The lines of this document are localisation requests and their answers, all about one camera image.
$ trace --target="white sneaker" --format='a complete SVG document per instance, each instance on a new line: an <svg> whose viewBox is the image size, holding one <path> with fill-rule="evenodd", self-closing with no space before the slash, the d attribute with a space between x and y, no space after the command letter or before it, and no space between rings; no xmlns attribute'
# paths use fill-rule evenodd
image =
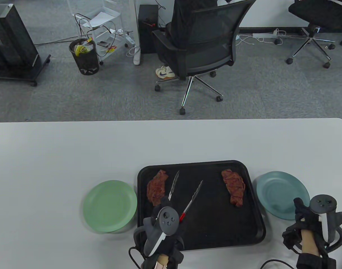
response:
<svg viewBox="0 0 342 269"><path fill-rule="evenodd" d="M174 72L171 70L169 66L162 66L161 68L156 69L156 75L159 78L172 78L175 77Z"/></svg>

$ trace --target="red tong handle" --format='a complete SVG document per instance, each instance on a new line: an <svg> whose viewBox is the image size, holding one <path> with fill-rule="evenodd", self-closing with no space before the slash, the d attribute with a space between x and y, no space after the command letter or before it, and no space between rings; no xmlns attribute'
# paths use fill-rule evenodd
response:
<svg viewBox="0 0 342 269"><path fill-rule="evenodd" d="M182 220L185 218L185 216L186 216L186 213L182 213L182 215L180 216L180 223L182 222Z"/></svg>

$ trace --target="mesh chair back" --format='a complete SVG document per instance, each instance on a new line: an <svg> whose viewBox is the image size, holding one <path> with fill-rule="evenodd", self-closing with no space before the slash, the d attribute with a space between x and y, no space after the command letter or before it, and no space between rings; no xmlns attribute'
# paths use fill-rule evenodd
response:
<svg viewBox="0 0 342 269"><path fill-rule="evenodd" d="M239 25L255 0L192 11L187 26L186 64L190 73L233 60Z"/></svg>

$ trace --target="trash can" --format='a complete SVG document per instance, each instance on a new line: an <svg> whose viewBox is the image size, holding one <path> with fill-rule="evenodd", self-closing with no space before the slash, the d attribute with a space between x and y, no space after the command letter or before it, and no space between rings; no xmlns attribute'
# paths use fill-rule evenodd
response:
<svg viewBox="0 0 342 269"><path fill-rule="evenodd" d="M92 49L90 51L81 52L77 56L75 53L75 46L82 45L85 41L87 41L86 38L80 38L75 41L72 41L68 49L72 53L72 56L75 59L75 62L81 74L85 76L90 76L90 75L96 74L100 69L95 42L91 40L88 43L89 46L90 44L92 45Z"/></svg>

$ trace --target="hand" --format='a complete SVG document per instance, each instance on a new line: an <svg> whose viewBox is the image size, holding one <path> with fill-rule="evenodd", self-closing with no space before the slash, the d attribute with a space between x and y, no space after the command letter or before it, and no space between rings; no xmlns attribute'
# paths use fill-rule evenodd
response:
<svg viewBox="0 0 342 269"><path fill-rule="evenodd" d="M154 207L152 211L151 217L153 221L156 221L158 213L164 207L172 207L171 202L168 200L168 197L164 196L161 199L161 204ZM158 246L156 252L148 257L143 265L143 269L153 269L155 267L156 261L160 257L161 254L168 257L168 269L177 269L178 264L180 264L183 260L183 254L180 250L183 250L183 240L182 236L185 233L185 224L184 222L180 223L177 229L177 232L171 236L166 236L166 238L161 241Z"/></svg>
<svg viewBox="0 0 342 269"><path fill-rule="evenodd" d="M317 234L317 238L322 238L322 224L319 221L319 215L306 207L300 198L293 200L295 205L295 223L288 227L284 233L282 233L283 244L293 250L294 245L301 248L300 243L302 242L301 231L308 230Z"/></svg>
<svg viewBox="0 0 342 269"><path fill-rule="evenodd" d="M168 197L164 196L161 199L161 204L154 207L152 211L151 217L154 218L156 221L156 218L158 216L158 213L161 209L164 207L172 207L172 203L168 200ZM183 240L182 237L185 234L185 221L179 224L177 232L171 236L166 236L165 240L163 240L160 245L158 246L156 253L164 254L167 256L171 256L173 253L174 248L177 248L178 250L183 250Z"/></svg>
<svg viewBox="0 0 342 269"><path fill-rule="evenodd" d="M295 198L293 202L295 205L295 222L298 224L298 229L309 230L322 235L322 224L319 221L319 215L305 206L302 199Z"/></svg>

